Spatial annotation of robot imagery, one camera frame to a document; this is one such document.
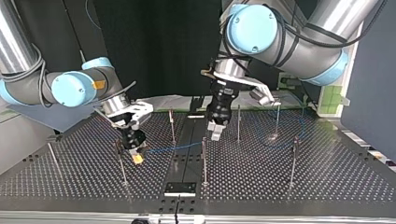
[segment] end effector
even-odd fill
[[[114,128],[121,132],[123,149],[131,154],[135,164],[143,162],[146,135],[140,130],[153,111],[153,106],[145,102],[131,102],[125,93],[102,102],[106,116]]]
[[[211,139],[219,141],[221,133],[227,124],[230,123],[232,117],[231,104],[239,95],[243,85],[254,87],[250,92],[250,96],[257,100],[260,105],[278,105],[268,89],[268,87],[259,80],[252,77],[245,77],[245,69],[248,61],[241,59],[224,59],[224,42],[223,40],[219,49],[218,59],[214,61],[214,68],[209,70],[209,73],[203,75],[212,77],[210,91],[212,94],[212,102],[206,108],[207,118],[209,120],[207,129],[212,131]],[[241,53],[234,49],[232,55],[241,56]]]

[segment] metal base plate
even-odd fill
[[[210,139],[205,119],[182,127],[186,114],[175,116],[177,139],[187,132],[190,143],[194,136]],[[164,191],[166,183],[175,182],[168,177],[177,174],[183,158],[162,150],[133,165],[125,157],[129,185],[123,186],[112,149],[119,133],[96,117],[53,144],[59,170],[45,152],[15,175],[1,176],[0,210],[173,214],[178,208],[180,214],[224,216],[396,217],[396,174],[388,167],[330,123],[309,113],[302,116],[302,110],[281,112],[274,139],[275,117],[273,111],[242,112],[237,143],[234,113],[220,141],[206,140],[208,184],[198,181],[196,196],[180,199],[178,206],[177,198],[165,198]],[[168,120],[167,113],[154,114],[145,125],[151,148],[172,146]],[[296,135],[301,151],[291,184]],[[202,171],[202,161],[185,160],[184,182]]]

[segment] light blue joint cap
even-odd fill
[[[11,94],[9,94],[6,88],[6,82],[4,82],[3,79],[0,80],[0,96],[1,98],[3,98],[3,100],[11,105],[26,105],[17,101],[16,99],[14,99],[14,97],[12,97]]]
[[[308,79],[301,79],[301,81],[306,81],[317,86],[327,86],[334,81],[336,81],[341,75],[343,75],[348,63],[347,54],[342,50],[340,57],[337,62],[335,62],[332,67],[319,74],[318,76],[311,77]]]
[[[227,27],[231,46],[241,53],[257,54],[268,49],[277,33],[274,13],[261,5],[234,5]]]
[[[100,57],[97,59],[92,59],[90,61],[85,62],[82,66],[83,70],[94,68],[94,67],[113,67],[110,60],[107,57]]]
[[[93,79],[82,72],[66,72],[52,81],[52,95],[67,107],[85,105],[96,96],[92,83]]]

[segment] small yellow block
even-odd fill
[[[106,81],[105,80],[101,80],[101,81],[94,81],[92,83],[92,86],[94,89],[96,90],[101,90],[105,87]]]
[[[132,160],[134,160],[134,164],[140,164],[143,162],[143,157],[140,154],[132,155]]]

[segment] robotic arm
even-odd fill
[[[86,62],[80,71],[48,73],[45,64],[38,48],[27,40],[11,1],[0,1],[0,96],[13,105],[45,107],[100,102],[105,117],[121,132],[123,148],[135,163],[143,161],[146,136],[140,125],[153,107],[128,99],[124,92],[133,85],[122,88],[107,58]]]
[[[265,84],[246,77],[248,57],[291,73],[301,81],[329,85],[346,68],[348,56],[342,48],[367,34],[387,0],[361,36],[350,42],[348,39],[378,0],[321,0],[301,31],[288,25],[275,8],[236,4],[239,2],[233,1],[221,17],[219,55],[209,74],[204,74],[213,77],[210,88],[213,98],[206,112],[207,129],[213,131],[215,141],[230,122],[231,103],[242,85],[254,87],[250,96],[260,105],[278,104]]]

